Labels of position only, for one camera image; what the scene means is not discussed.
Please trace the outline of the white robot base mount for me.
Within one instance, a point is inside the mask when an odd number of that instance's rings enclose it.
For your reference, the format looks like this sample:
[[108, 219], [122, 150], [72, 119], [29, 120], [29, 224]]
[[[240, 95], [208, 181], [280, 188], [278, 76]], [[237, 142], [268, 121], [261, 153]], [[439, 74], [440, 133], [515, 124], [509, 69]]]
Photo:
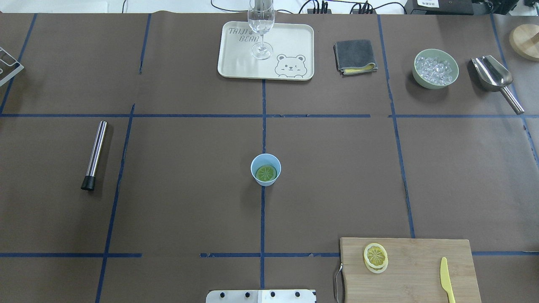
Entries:
[[316, 291], [309, 289], [282, 290], [214, 290], [208, 292], [206, 303], [315, 303]]

